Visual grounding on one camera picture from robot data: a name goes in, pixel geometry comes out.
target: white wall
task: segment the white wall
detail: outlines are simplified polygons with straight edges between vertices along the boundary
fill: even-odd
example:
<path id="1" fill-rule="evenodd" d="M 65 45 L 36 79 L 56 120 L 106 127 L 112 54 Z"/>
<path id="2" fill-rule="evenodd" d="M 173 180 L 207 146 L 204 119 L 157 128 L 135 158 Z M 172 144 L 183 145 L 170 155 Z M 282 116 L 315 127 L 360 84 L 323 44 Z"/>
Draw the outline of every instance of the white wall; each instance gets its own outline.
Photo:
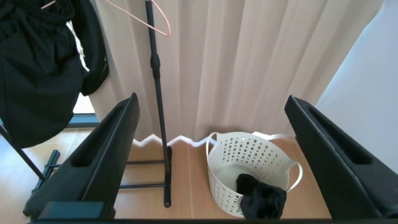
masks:
<path id="1" fill-rule="evenodd" d="M 398 173 L 398 1 L 385 1 L 317 108 Z"/>

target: perforated basket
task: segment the perforated basket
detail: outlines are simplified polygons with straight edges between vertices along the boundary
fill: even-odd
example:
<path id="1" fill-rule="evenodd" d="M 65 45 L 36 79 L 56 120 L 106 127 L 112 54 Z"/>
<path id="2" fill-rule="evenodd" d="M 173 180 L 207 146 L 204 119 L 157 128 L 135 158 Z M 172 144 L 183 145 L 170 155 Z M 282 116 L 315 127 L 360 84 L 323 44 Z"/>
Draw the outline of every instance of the perforated basket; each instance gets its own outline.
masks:
<path id="1" fill-rule="evenodd" d="M 217 142 L 209 153 L 214 134 Z M 298 162 L 291 160 L 273 143 L 249 133 L 211 133 L 206 142 L 206 155 L 211 194 L 224 212 L 236 217 L 243 217 L 240 207 L 243 195 L 236 192 L 239 174 L 250 174 L 287 192 L 299 184 L 303 176 Z M 288 189 L 289 170 L 294 165 L 298 165 L 299 175 Z"/>

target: black shorts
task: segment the black shorts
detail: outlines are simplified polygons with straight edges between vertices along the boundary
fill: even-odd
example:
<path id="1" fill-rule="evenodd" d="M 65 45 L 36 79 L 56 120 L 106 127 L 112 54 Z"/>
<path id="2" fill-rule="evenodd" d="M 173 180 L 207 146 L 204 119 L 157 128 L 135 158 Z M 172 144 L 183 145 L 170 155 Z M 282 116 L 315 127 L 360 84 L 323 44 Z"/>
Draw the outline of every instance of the black shorts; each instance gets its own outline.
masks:
<path id="1" fill-rule="evenodd" d="M 14 147 L 40 144 L 62 131 L 80 92 L 108 74 L 100 24 L 90 1 L 0 0 L 0 117 Z M 73 22 L 87 72 L 76 49 Z"/>

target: clothes hanger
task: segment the clothes hanger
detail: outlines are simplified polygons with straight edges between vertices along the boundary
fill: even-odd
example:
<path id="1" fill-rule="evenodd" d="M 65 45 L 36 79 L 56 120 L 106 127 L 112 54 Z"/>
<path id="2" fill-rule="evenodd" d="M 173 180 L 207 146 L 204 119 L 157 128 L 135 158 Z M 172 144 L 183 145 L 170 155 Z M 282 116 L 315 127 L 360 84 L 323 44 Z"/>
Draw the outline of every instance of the clothes hanger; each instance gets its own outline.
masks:
<path id="1" fill-rule="evenodd" d="M 165 21 L 166 21 L 166 23 L 167 23 L 167 28 L 168 28 L 168 32 L 167 32 L 167 33 L 162 32 L 162 31 L 156 29 L 155 27 L 149 25 L 148 23 L 146 23 L 146 22 L 140 20 L 138 17 L 136 17 L 135 15 L 131 14 L 130 12 L 127 12 L 127 10 L 122 9 L 121 7 L 115 5 L 115 4 L 112 3 L 110 0 L 106 0 L 106 1 L 107 1 L 110 5 L 112 5 L 113 7 L 117 8 L 117 9 L 119 9 L 120 11 L 126 13 L 127 15 L 129 15 L 129 16 L 135 18 L 136 20 L 138 20 L 139 22 L 141 22 L 141 23 L 144 24 L 145 26 L 150 27 L 151 29 L 153 29 L 153 30 L 159 32 L 159 33 L 162 34 L 162 35 L 165 35 L 166 37 L 168 37 L 168 36 L 171 34 L 171 32 L 172 32 L 172 31 L 171 31 L 171 28 L 170 28 L 169 20 L 167 19 L 167 16 L 164 14 L 163 10 L 157 5 L 157 3 L 156 3 L 154 0 L 146 0 L 146 1 L 151 1 L 151 2 L 156 6 L 156 8 L 159 10 L 159 12 L 162 14 L 163 18 L 165 19 Z M 45 9 L 45 8 L 47 8 L 47 7 L 51 6 L 51 5 L 53 5 L 54 3 L 55 3 L 55 0 L 52 1 L 52 2 L 50 2 L 50 3 L 48 3 L 48 4 L 46 4 L 46 5 L 44 5 L 44 6 L 42 7 L 42 9 Z"/>

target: beige curtain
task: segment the beige curtain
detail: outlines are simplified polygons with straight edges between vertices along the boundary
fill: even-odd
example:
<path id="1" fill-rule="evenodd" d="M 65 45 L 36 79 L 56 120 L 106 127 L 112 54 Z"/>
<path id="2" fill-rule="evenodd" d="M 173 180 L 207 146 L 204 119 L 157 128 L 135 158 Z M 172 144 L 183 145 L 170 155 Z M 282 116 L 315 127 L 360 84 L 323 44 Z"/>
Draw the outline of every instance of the beige curtain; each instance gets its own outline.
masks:
<path id="1" fill-rule="evenodd" d="M 146 21 L 144 0 L 113 0 Z M 95 0 L 111 71 L 90 96 L 100 119 L 134 91 L 136 139 L 160 136 L 147 27 Z M 286 133 L 291 94 L 316 104 L 375 0 L 157 0 L 172 35 L 157 34 L 167 138 L 211 131 Z M 156 26 L 166 30 L 160 13 Z"/>

